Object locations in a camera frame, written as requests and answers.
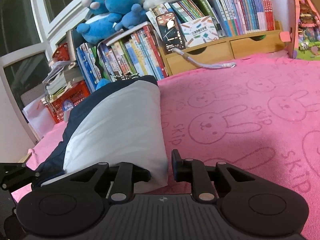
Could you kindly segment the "navy white jacket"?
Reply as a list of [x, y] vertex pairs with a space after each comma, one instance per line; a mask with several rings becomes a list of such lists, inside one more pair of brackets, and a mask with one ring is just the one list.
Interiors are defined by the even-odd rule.
[[38, 168], [41, 187], [99, 162], [132, 163], [151, 173], [137, 193], [168, 183], [168, 158], [161, 124], [161, 95], [146, 75], [109, 83], [71, 110], [62, 141]]

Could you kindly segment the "white paper bag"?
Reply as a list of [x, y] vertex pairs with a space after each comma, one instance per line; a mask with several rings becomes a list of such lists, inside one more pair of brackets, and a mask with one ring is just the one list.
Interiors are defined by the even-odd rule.
[[22, 113], [39, 139], [50, 132], [56, 124], [41, 97], [25, 106]]

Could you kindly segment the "red plastic crate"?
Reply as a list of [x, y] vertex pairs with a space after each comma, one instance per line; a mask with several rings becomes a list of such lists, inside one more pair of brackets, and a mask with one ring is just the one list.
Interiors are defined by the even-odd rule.
[[80, 81], [72, 87], [66, 88], [67, 90], [62, 90], [62, 94], [56, 97], [50, 99], [46, 96], [42, 99], [56, 124], [64, 120], [65, 111], [77, 106], [90, 95], [85, 81]]

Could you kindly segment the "pink bunny towel mat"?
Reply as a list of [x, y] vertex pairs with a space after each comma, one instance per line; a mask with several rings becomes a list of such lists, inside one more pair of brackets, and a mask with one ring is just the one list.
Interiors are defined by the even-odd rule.
[[[24, 239], [319, 239], [317, 62], [258, 55], [157, 85], [167, 185], [137, 193], [135, 183], [131, 201], [111, 203], [106, 162], [34, 187], [38, 178], [18, 202], [32, 208]], [[215, 202], [174, 180], [174, 149], [204, 163]]]

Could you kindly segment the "stack of books and papers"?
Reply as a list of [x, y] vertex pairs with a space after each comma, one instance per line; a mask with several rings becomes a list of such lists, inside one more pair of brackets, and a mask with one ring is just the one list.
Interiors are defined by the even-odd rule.
[[42, 83], [45, 95], [50, 100], [55, 100], [83, 80], [83, 74], [76, 62], [57, 61]]

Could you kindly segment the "wooden drawer shelf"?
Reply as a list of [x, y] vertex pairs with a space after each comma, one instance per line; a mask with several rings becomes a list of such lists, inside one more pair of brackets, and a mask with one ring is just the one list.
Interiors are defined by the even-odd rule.
[[[231, 61], [258, 53], [273, 53], [285, 48], [284, 42], [279, 37], [282, 31], [281, 23], [276, 21], [275, 27], [276, 29], [272, 31], [225, 37], [183, 51], [197, 62], [206, 64]], [[166, 53], [163, 45], [159, 51], [170, 76], [196, 69], [178, 53]]]

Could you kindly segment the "row of colourful books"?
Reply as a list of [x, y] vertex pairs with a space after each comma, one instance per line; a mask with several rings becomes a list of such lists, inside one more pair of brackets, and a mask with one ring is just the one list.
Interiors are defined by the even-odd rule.
[[156, 80], [168, 77], [159, 48], [159, 35], [150, 22], [144, 22], [97, 45], [83, 42], [76, 46], [75, 54], [88, 90], [93, 93], [101, 79], [115, 82], [146, 75]]

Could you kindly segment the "smartphone with dark screen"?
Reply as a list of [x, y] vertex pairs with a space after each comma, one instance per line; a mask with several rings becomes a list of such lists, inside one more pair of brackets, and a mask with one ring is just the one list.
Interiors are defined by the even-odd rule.
[[172, 53], [174, 48], [185, 49], [185, 41], [173, 12], [158, 15], [156, 21], [166, 53]]

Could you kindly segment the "white box with pencils print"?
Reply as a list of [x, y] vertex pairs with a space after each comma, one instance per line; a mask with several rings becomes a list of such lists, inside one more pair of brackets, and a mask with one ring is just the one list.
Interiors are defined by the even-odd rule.
[[219, 39], [216, 27], [210, 16], [198, 18], [181, 24], [187, 48]]

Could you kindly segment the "blue plush toy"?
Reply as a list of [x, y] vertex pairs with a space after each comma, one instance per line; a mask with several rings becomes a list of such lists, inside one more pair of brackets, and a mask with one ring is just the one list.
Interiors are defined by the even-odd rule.
[[97, 44], [121, 29], [133, 27], [147, 21], [144, 0], [82, 0], [81, 5], [93, 15], [76, 27], [88, 43]]

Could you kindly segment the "second row of books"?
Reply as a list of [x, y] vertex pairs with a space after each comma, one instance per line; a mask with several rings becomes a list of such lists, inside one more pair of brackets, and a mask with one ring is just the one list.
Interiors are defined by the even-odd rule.
[[182, 23], [210, 16], [219, 38], [276, 29], [272, 0], [168, 0], [146, 11], [159, 36], [156, 17], [167, 12], [175, 14], [180, 30]]

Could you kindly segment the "pink wooden miniature house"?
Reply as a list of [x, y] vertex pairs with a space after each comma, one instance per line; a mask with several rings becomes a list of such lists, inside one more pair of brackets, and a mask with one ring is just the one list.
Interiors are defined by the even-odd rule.
[[279, 34], [292, 59], [319, 60], [319, 10], [312, 0], [288, 0], [289, 29]]

